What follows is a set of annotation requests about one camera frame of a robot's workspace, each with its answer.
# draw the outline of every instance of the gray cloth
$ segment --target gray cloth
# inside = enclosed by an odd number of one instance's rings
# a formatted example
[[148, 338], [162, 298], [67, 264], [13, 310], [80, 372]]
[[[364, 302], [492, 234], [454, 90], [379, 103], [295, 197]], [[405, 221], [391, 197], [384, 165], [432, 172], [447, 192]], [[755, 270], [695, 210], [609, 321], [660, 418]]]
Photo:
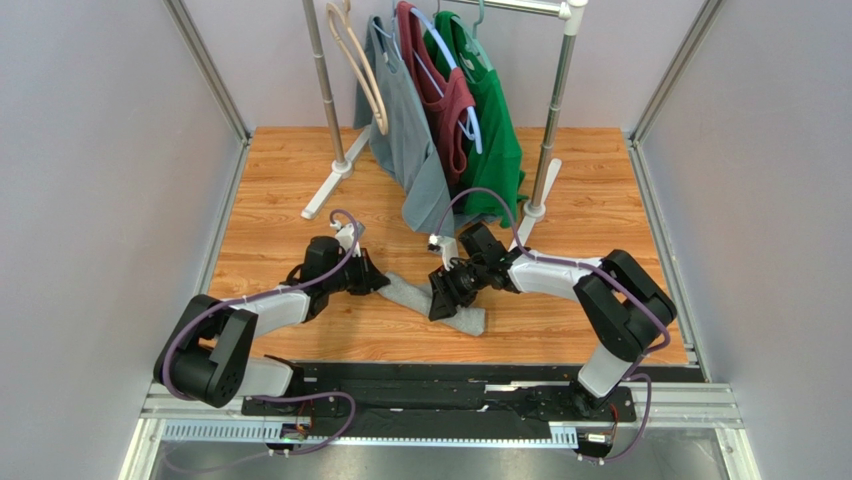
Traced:
[[[405, 190], [402, 218], [415, 232], [433, 233], [450, 205], [447, 180], [414, 82], [397, 56], [397, 49], [389, 38], [373, 28], [374, 22], [387, 31], [379, 17], [370, 18], [364, 52], [385, 103], [388, 133], [379, 132], [360, 84], [355, 97], [354, 127], [363, 128], [372, 123], [370, 149], [379, 166]], [[452, 236], [455, 227], [455, 220], [448, 217], [440, 234]]]
[[[415, 287], [393, 272], [386, 272], [385, 276], [391, 283], [380, 288], [379, 295], [403, 307], [408, 307], [424, 317], [429, 316], [429, 307], [432, 305], [432, 287], [429, 284]], [[438, 322], [462, 333], [478, 337], [485, 332], [485, 310], [476, 307], [460, 307], [458, 313]]]

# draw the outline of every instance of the wooden floor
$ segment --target wooden floor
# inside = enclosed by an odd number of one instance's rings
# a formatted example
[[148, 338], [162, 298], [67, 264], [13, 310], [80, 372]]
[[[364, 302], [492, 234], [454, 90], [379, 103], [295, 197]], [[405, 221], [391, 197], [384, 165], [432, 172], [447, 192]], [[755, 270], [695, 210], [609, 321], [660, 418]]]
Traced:
[[[527, 180], [533, 187], [541, 129], [520, 129]], [[348, 146], [356, 133], [344, 132]], [[530, 247], [552, 255], [603, 256], [630, 252], [662, 284], [636, 181], [617, 129], [563, 129], [554, 157], [562, 170], [547, 202], [547, 215], [533, 230]], [[402, 189], [381, 171], [367, 148], [314, 221], [299, 214], [328, 175], [332, 160], [326, 129], [261, 128], [252, 143], [210, 294], [234, 297], [273, 288], [302, 262], [311, 237], [333, 235], [327, 214], [352, 212], [367, 227], [361, 242], [382, 271], [412, 283], [427, 283], [440, 258], [426, 252], [427, 236], [403, 223]], [[493, 229], [508, 246], [510, 232]], [[329, 307], [306, 324], [279, 329], [254, 342], [256, 355], [291, 360], [581, 363], [597, 339], [576, 303], [538, 294], [482, 291], [486, 333], [469, 337], [385, 300], [378, 294], [331, 297]], [[677, 326], [672, 344], [647, 363], [686, 363]]]

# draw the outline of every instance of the green shirt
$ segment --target green shirt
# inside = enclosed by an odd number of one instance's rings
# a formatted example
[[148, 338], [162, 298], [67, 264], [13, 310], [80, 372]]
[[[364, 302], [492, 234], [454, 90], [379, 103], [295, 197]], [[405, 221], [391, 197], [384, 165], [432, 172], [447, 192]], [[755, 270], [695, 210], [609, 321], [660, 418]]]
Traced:
[[[457, 15], [442, 11], [435, 18], [435, 28], [441, 34], [447, 47], [453, 54], [456, 64], [468, 67], [467, 85], [476, 101], [476, 116], [482, 134], [482, 153], [471, 148], [467, 156], [467, 169], [462, 173], [460, 186], [484, 187], [497, 193], [512, 209], [512, 215], [518, 218], [518, 187], [524, 180], [521, 170], [523, 152], [512, 126], [503, 87], [493, 69], [488, 70], [476, 54], [468, 51], [465, 29], [452, 20]], [[426, 48], [438, 70], [446, 78], [450, 68], [435, 40], [427, 32], [424, 36]], [[495, 215], [503, 217], [500, 226], [510, 225], [503, 207], [491, 195], [475, 192], [464, 205], [464, 213], [475, 215]]]

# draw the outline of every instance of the white rack leg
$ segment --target white rack leg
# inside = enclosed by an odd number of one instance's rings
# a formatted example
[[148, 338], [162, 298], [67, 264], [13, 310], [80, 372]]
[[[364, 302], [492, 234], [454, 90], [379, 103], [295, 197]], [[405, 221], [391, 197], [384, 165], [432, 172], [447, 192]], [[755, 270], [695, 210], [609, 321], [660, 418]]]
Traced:
[[325, 179], [325, 182], [317, 190], [317, 193], [314, 194], [314, 198], [311, 199], [308, 206], [302, 210], [302, 218], [307, 218], [308, 220], [315, 219], [319, 211], [322, 210], [322, 207], [325, 206], [325, 203], [331, 197], [331, 194], [340, 185], [340, 182], [352, 176], [352, 173], [355, 171], [355, 162], [358, 160], [361, 152], [364, 151], [364, 147], [367, 145], [369, 139], [370, 126], [367, 126], [364, 127], [364, 130], [361, 131], [361, 134], [358, 135], [358, 138], [355, 139], [349, 150], [346, 151], [346, 162], [344, 162], [343, 166], [338, 165], [337, 162], [331, 163], [331, 173], [328, 174], [328, 178]]
[[[562, 160], [554, 158], [550, 161], [550, 166], [547, 167], [547, 177], [545, 177], [544, 180], [544, 192], [541, 197], [541, 207], [533, 209], [529, 200], [524, 203], [524, 220], [518, 228], [518, 236], [521, 238], [521, 242], [524, 245], [527, 244], [527, 239], [530, 238], [532, 227], [544, 218], [544, 212], [547, 210], [544, 204], [547, 201], [547, 196], [550, 195], [550, 190], [553, 188], [553, 183], [556, 181], [556, 177], [559, 175], [560, 168], [562, 168]], [[509, 250], [516, 246], [517, 244], [513, 240]]]

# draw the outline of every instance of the white wall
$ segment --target white wall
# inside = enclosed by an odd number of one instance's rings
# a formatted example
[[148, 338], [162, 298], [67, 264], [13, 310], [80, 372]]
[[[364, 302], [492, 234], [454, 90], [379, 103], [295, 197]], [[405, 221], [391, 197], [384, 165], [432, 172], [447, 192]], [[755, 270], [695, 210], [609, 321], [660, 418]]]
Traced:
[[[250, 128], [325, 125], [302, 2], [185, 0], [234, 101]], [[325, 0], [315, 2], [341, 125], [351, 125], [355, 78], [331, 38]], [[414, 1], [431, 15], [437, 2]], [[568, 79], [564, 126], [635, 126], [702, 0], [592, 0]], [[390, 18], [390, 2], [355, 0], [362, 39], [370, 15]], [[443, 2], [468, 23], [474, 6]], [[487, 9], [479, 37], [500, 72], [517, 126], [543, 126], [563, 23]]]
[[763, 478], [852, 471], [852, 4], [728, 0], [645, 153]]
[[113, 479], [239, 146], [162, 2], [6, 2], [0, 65], [0, 477]]

